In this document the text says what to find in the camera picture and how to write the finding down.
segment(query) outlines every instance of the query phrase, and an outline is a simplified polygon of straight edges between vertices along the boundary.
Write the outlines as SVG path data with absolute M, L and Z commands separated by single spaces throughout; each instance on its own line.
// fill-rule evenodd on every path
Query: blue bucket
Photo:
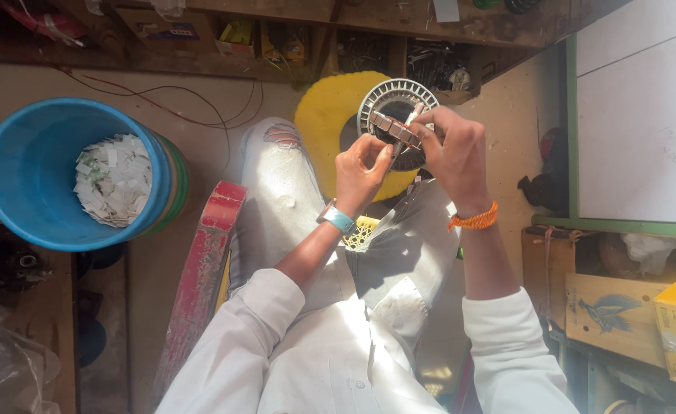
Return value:
M 86 146 L 126 133 L 139 137 L 149 152 L 151 194 L 131 225 L 113 228 L 82 210 L 72 191 L 75 166 Z M 125 242 L 166 215 L 173 184 L 169 158 L 160 136 L 115 108 L 82 98 L 38 101 L 0 124 L 0 221 L 28 242 L 53 250 Z

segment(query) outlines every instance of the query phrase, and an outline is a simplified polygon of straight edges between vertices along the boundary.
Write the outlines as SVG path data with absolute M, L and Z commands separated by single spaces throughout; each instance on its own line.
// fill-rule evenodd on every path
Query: shirt sleeve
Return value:
M 578 412 L 524 288 L 489 301 L 464 297 L 463 317 L 484 414 Z
M 269 355 L 304 305 L 284 273 L 255 272 L 220 306 L 156 413 L 256 412 Z

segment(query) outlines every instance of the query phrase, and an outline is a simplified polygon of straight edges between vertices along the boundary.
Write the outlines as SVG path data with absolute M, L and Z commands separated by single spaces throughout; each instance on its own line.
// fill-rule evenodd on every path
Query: person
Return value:
M 392 145 L 364 134 L 337 155 L 336 202 L 325 212 L 335 224 L 318 224 L 325 203 L 296 127 L 268 118 L 246 132 L 249 194 L 232 243 L 230 300 L 158 413 L 444 412 L 416 381 L 413 351 L 451 277 L 461 229 L 448 223 L 492 208 L 484 127 L 438 107 L 410 128 L 434 180 L 416 184 L 357 249 L 340 242 L 347 228 L 336 217 L 355 220 L 370 204 Z M 463 318 L 480 405 L 486 414 L 576 412 L 488 224 L 462 230 Z

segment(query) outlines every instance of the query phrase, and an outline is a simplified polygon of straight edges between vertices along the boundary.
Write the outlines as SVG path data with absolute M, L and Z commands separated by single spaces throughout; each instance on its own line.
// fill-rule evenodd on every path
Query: torn knee hole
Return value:
M 271 141 L 290 148 L 295 148 L 302 144 L 294 131 L 282 127 L 270 128 L 263 137 L 263 140 Z

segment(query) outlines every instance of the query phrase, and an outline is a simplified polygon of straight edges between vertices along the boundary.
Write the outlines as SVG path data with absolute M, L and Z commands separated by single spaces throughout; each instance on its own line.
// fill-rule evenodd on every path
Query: clear plastic bag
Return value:
M 627 243 L 629 259 L 640 263 L 640 273 L 642 274 L 662 274 L 670 252 L 676 249 L 675 237 L 622 233 L 621 240 Z
M 0 414 L 59 414 L 51 402 L 59 368 L 54 352 L 0 326 Z
M 185 0 L 151 0 L 151 5 L 154 6 L 156 13 L 166 21 L 182 17 L 186 8 Z
M 100 10 L 100 1 L 101 0 L 85 0 L 87 11 L 94 15 L 103 15 L 102 10 Z

